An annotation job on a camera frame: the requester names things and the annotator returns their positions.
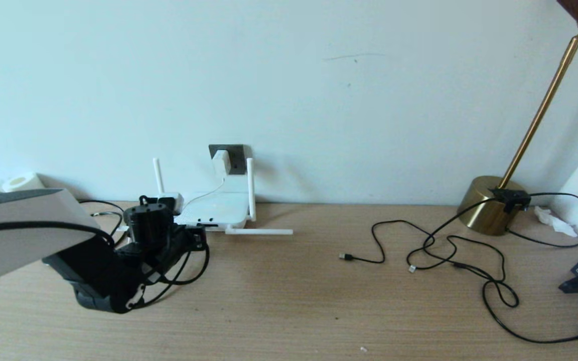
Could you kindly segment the white router with antennas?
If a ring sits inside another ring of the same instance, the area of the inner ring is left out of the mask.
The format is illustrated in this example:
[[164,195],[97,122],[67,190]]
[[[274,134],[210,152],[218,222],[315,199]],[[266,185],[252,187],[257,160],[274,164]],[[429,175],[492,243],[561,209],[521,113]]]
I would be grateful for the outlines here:
[[[293,229],[247,228],[247,224],[257,221],[255,200],[255,162],[247,157],[247,190],[244,192],[221,192],[221,186],[204,194],[193,194],[190,200],[184,198],[180,215],[174,215],[174,223],[184,226],[204,226],[207,232],[222,232],[226,235],[247,236],[290,236]],[[158,195],[163,194],[159,159],[153,159]]]

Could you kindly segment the white paper roll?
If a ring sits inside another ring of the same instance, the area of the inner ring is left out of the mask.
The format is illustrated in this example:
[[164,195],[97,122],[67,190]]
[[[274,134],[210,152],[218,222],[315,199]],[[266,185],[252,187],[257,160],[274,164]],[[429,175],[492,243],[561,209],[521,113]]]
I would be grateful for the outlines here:
[[1,185],[2,193],[11,193],[45,188],[38,173],[27,172],[6,180]]

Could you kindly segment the brass desk lamp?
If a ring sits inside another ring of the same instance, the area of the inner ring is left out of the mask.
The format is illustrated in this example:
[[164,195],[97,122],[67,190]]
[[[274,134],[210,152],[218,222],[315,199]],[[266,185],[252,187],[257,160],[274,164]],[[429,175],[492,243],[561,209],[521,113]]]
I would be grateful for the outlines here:
[[482,235],[504,235],[516,215],[521,212],[519,210],[511,214],[505,214],[503,212],[503,204],[495,200],[490,189],[524,190],[523,187],[512,181],[512,176],[514,176],[550,105],[552,105],[553,99],[578,51],[578,0],[556,0],[556,2],[576,22],[577,33],[569,40],[543,100],[537,108],[536,114],[504,175],[501,177],[484,175],[474,178],[457,209],[458,219],[465,226]]

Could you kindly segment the crumpled white tissue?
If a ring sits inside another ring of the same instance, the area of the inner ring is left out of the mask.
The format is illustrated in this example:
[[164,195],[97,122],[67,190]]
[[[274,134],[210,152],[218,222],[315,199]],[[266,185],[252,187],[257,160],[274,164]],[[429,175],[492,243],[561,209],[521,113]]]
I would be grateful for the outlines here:
[[578,237],[578,234],[571,226],[571,224],[568,224],[564,220],[554,216],[551,210],[544,209],[539,206],[534,206],[533,211],[540,223],[550,226],[555,232],[563,233],[564,235],[568,235],[573,238]]

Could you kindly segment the grey wall socket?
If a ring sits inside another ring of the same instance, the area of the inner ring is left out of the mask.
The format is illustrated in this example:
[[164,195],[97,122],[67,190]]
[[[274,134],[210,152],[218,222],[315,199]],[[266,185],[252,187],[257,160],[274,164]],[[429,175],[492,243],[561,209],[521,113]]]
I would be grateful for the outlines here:
[[211,157],[217,150],[227,150],[231,156],[231,172],[229,175],[241,175],[247,172],[247,161],[243,144],[209,144]]

